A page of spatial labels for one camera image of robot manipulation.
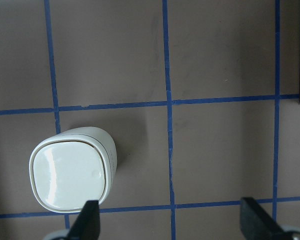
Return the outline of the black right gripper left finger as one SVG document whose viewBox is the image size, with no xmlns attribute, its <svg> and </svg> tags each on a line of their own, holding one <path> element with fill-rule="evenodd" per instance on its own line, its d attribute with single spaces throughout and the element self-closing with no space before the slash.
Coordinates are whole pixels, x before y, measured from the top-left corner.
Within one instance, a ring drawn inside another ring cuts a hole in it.
<svg viewBox="0 0 300 240">
<path fill-rule="evenodd" d="M 70 228 L 67 240 L 98 240 L 101 233 L 98 200 L 88 200 Z"/>
</svg>

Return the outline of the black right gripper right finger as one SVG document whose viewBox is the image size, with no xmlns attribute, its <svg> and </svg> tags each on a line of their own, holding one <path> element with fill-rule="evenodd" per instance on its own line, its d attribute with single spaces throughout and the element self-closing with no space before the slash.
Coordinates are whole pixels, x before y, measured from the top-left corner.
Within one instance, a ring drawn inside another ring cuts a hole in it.
<svg viewBox="0 0 300 240">
<path fill-rule="evenodd" d="M 252 197 L 240 199 L 240 230 L 246 240 L 292 240 Z"/>
</svg>

